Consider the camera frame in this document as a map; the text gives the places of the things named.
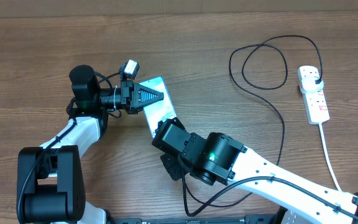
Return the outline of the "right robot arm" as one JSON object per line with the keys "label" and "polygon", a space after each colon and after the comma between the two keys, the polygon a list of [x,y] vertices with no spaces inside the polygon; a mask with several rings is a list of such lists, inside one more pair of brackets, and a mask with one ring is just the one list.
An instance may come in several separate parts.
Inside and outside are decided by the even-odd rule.
{"label": "right robot arm", "polygon": [[311,223],[358,223],[358,192],[318,185],[269,162],[243,143],[223,134],[202,138],[188,133],[178,118],[159,121],[153,146],[173,159],[178,180],[189,174],[208,185],[225,186],[189,216],[195,216],[233,188],[275,202]]}

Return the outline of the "Samsung Galaxy smartphone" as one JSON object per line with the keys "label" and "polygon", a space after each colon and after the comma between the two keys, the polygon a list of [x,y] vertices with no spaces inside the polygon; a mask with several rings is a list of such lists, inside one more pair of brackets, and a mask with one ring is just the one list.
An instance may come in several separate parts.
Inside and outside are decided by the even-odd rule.
{"label": "Samsung Galaxy smartphone", "polygon": [[177,116],[177,114],[173,107],[173,103],[163,77],[153,77],[151,79],[144,80],[139,84],[159,91],[164,95],[163,100],[145,106],[143,109],[151,136],[154,138],[156,135],[156,129],[158,128],[158,123],[160,121],[165,121],[166,119],[173,119]]}

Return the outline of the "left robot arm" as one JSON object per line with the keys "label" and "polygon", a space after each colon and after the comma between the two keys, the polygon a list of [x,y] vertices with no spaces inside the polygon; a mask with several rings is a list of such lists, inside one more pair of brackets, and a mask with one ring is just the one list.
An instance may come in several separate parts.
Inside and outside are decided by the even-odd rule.
{"label": "left robot arm", "polygon": [[18,154],[16,213],[19,223],[113,223],[110,213],[87,202],[81,157],[105,133],[108,118],[137,114],[164,94],[134,83],[135,61],[119,69],[120,85],[101,88],[108,77],[89,65],[69,73],[74,98],[68,124],[54,138]]}

